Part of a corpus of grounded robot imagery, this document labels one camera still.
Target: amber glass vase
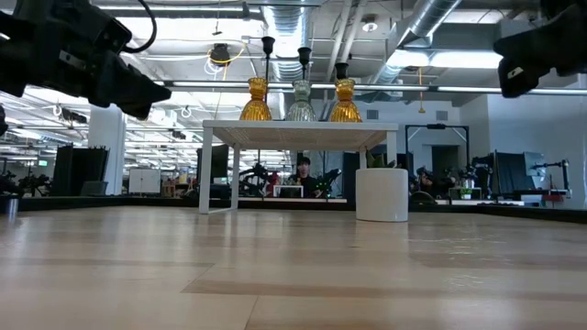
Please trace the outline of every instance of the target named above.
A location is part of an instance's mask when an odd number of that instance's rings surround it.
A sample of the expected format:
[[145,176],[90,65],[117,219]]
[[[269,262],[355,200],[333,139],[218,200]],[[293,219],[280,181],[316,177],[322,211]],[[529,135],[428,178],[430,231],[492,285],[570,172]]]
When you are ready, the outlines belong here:
[[339,102],[334,106],[331,122],[339,123],[362,123],[359,108],[352,103],[352,96],[355,92],[355,81],[352,79],[341,79],[337,81],[337,95]]
[[263,101],[267,93],[267,81],[264,78],[249,79],[250,101],[240,114],[240,120],[271,120],[269,107]]

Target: white table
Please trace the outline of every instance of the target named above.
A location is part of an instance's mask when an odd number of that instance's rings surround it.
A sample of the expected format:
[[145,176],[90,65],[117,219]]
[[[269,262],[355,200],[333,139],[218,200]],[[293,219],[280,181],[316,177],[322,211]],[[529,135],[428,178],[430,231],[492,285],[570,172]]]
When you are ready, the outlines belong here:
[[[241,149],[358,151],[360,168],[367,168],[367,150],[387,140],[388,161],[397,160],[397,124],[289,121],[205,120],[200,179],[200,214],[238,208]],[[230,208],[210,211],[212,139],[216,136],[234,149]]]

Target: potted plant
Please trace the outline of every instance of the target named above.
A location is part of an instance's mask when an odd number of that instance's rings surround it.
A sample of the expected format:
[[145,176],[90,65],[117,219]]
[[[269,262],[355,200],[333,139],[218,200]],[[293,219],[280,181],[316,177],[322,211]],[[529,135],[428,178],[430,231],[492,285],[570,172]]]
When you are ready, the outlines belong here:
[[385,164],[383,155],[367,153],[366,170],[357,170],[357,219],[378,222],[405,222],[408,208],[408,172],[396,169],[395,161]]

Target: planter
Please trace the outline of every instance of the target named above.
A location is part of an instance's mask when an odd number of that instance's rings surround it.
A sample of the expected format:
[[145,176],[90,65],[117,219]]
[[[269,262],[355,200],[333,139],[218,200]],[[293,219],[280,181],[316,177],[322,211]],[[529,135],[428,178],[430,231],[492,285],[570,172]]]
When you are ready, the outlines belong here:
[[380,222],[407,221],[407,170],[357,170],[357,219]]

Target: fluorescent light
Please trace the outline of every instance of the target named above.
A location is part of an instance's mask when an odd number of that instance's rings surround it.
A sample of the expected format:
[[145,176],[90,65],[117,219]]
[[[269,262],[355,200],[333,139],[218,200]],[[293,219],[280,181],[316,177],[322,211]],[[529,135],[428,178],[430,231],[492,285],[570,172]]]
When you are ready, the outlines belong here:
[[497,69],[502,56],[492,51],[440,51],[430,66],[459,69]]
[[37,160],[37,157],[27,157],[27,156],[14,156],[14,157],[7,157],[9,160]]
[[[145,10],[141,5],[99,5],[103,10]],[[209,11],[208,7],[198,5],[182,5],[182,6],[171,6],[171,5],[150,5],[150,10],[156,11]],[[235,7],[215,7],[215,11],[237,11]],[[251,13],[259,13],[259,9],[251,8]]]
[[12,117],[6,117],[6,118],[5,118],[5,121],[6,121],[7,123],[11,123],[11,124],[17,124],[17,125],[24,125],[24,124],[25,124],[25,123],[21,122],[20,120],[18,120],[18,119],[15,119],[15,118],[12,118]]
[[26,129],[18,129],[18,128],[13,128],[13,131],[15,131],[16,135],[22,138],[33,138],[33,139],[41,139],[41,135],[35,133],[35,132],[31,132],[29,130]]
[[428,55],[419,51],[396,50],[387,60],[387,65],[395,67],[426,67],[429,65]]

